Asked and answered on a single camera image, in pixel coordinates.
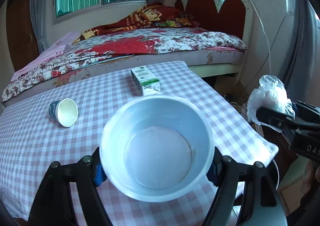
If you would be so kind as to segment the person's right hand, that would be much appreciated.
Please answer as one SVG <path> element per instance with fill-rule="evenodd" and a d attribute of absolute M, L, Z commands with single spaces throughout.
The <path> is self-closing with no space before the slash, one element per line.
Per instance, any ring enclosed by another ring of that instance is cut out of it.
<path fill-rule="evenodd" d="M 302 177 L 302 185 L 300 188 L 301 197 L 304 197 L 310 191 L 311 185 L 315 181 L 320 181 L 319 166 L 313 164 L 313 161 L 308 160 Z"/>

